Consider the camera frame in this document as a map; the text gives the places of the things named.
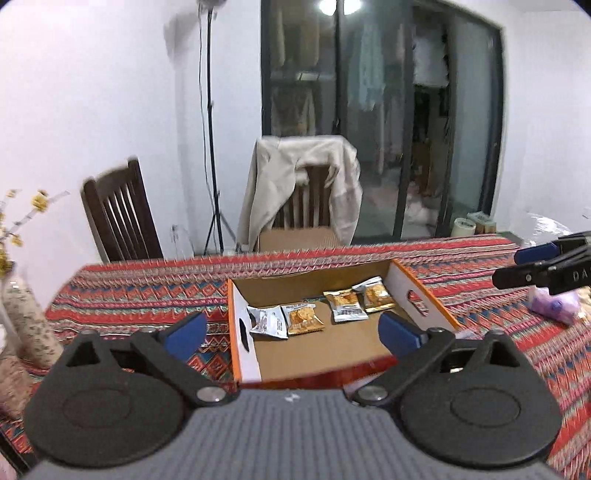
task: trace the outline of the cookie package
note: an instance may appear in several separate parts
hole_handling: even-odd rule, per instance
[[[314,313],[316,305],[313,303],[299,303],[296,305],[283,305],[283,313],[287,319],[287,333],[289,335],[301,335],[302,333],[324,330],[324,323]]]
[[[246,308],[256,322],[256,325],[251,329],[251,333],[260,333],[261,335],[287,339],[287,328],[281,307],[256,309],[248,306]]]
[[[396,306],[396,302],[386,290],[382,277],[374,277],[353,286],[353,290],[363,293],[363,304],[368,313],[381,312]]]
[[[335,323],[367,320],[368,314],[363,311],[352,288],[347,290],[325,291],[324,296],[330,303]]]

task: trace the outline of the metal screw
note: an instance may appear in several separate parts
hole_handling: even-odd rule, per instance
[[[357,395],[361,400],[380,401],[388,396],[388,390],[379,385],[367,385],[357,390]]]
[[[207,403],[216,403],[226,398],[226,391],[220,387],[204,387],[197,392],[197,398]]]

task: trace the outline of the chair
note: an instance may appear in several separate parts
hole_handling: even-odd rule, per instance
[[[127,167],[87,180],[82,199],[97,246],[109,261],[163,257],[137,158],[130,158]]]
[[[259,235],[259,251],[334,248],[340,242],[330,227],[328,166],[306,167],[308,185],[296,185],[277,212],[273,227]]]

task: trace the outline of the table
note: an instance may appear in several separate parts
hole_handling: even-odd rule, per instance
[[[208,377],[231,381],[227,278],[397,258],[466,328],[483,333],[496,326],[511,335],[564,413],[549,464],[567,478],[591,478],[591,328],[566,328],[544,320],[526,308],[526,289],[499,291],[492,286],[492,273],[511,263],[516,248],[501,236],[479,235],[324,251],[89,265],[61,289],[46,315],[60,339],[68,342],[84,328],[117,337],[205,311],[207,337],[190,365]],[[30,372],[37,380],[43,376],[42,371]],[[0,427],[17,451],[29,451],[20,422],[4,421]]]

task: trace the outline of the red striped tablecloth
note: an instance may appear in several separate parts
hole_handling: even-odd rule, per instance
[[[205,311],[207,337],[190,364],[205,375],[232,379],[227,278],[278,275],[397,258],[458,321],[476,332],[505,329],[547,381],[564,413],[549,464],[571,479],[591,478],[591,329],[570,328],[532,314],[525,289],[499,291],[491,275],[509,264],[516,246],[498,235],[389,245],[192,258],[185,261],[89,265],[61,289],[47,309],[60,338],[83,328],[126,335],[146,325],[167,326]],[[1,425],[20,452],[28,443],[19,422]]]

